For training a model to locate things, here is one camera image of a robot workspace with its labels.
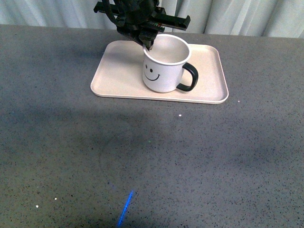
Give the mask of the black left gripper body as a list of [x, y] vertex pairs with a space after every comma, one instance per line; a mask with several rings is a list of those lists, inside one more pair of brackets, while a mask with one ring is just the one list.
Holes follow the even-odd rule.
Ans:
[[156, 30], [158, 34], [166, 27], [186, 30], [190, 24], [190, 16], [170, 16], [158, 0], [115, 0], [114, 4], [102, 0], [97, 2], [94, 12], [107, 15], [117, 32], [136, 43], [142, 43], [139, 40], [142, 29]]

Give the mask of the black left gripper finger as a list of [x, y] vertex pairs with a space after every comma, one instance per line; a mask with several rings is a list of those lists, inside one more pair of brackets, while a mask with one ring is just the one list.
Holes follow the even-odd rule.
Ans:
[[139, 34], [139, 40], [148, 49], [151, 50], [156, 39], [157, 31], [151, 29], [142, 29]]

